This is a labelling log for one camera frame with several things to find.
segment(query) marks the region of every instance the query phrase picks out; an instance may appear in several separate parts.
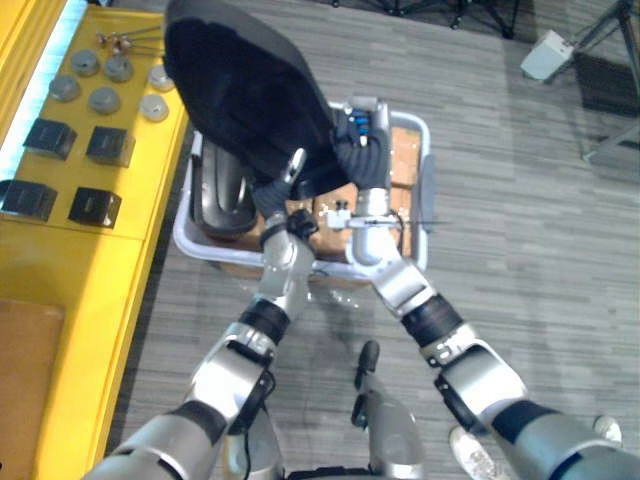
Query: wooden board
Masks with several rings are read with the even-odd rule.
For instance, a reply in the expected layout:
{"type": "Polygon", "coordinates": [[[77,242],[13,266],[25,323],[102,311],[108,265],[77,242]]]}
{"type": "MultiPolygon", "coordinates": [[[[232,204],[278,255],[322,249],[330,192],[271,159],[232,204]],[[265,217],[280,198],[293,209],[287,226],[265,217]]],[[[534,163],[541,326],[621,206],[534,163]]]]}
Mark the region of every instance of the wooden board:
{"type": "Polygon", "coordinates": [[[59,307],[0,299],[0,478],[30,478],[64,320],[59,307]]]}

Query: metal tool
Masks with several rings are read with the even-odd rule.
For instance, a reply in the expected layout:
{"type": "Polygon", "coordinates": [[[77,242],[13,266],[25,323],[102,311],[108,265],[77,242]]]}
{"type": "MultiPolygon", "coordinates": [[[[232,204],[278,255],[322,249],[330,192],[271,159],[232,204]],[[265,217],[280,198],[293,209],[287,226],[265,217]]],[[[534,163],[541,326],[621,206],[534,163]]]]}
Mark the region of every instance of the metal tool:
{"type": "Polygon", "coordinates": [[[130,32],[111,32],[111,33],[96,33],[96,40],[101,48],[111,49],[114,55],[151,55],[161,56],[164,49],[145,45],[146,42],[158,42],[163,39],[162,36],[139,36],[143,33],[149,33],[153,31],[161,30],[160,25],[156,25],[148,28],[141,28],[139,30],[132,30],[130,32]]]}

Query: black clamp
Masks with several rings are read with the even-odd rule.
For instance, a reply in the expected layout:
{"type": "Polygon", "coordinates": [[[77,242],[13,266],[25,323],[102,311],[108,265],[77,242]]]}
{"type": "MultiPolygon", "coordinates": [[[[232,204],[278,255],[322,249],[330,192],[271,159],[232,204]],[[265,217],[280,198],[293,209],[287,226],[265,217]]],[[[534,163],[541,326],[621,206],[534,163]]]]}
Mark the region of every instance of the black clamp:
{"type": "Polygon", "coordinates": [[[296,210],[287,217],[287,232],[306,242],[318,231],[318,225],[306,208],[296,210]]]}

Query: black mat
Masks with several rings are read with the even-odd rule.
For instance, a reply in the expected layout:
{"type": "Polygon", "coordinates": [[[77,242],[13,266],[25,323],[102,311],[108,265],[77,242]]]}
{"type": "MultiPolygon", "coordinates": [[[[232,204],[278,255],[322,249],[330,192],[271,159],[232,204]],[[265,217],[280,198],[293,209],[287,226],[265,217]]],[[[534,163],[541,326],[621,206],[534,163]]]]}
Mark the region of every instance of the black mat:
{"type": "Polygon", "coordinates": [[[638,116],[640,101],[627,65],[577,54],[575,70],[583,108],[624,117],[638,116]]]}

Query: white device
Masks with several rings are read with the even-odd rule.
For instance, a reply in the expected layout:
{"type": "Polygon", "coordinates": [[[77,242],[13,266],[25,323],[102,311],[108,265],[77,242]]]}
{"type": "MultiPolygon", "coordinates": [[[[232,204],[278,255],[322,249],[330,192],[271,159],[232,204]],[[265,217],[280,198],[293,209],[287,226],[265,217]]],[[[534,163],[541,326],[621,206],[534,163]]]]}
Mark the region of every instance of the white device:
{"type": "Polygon", "coordinates": [[[569,61],[573,50],[573,45],[549,30],[538,40],[520,68],[531,78],[546,80],[569,61]]]}

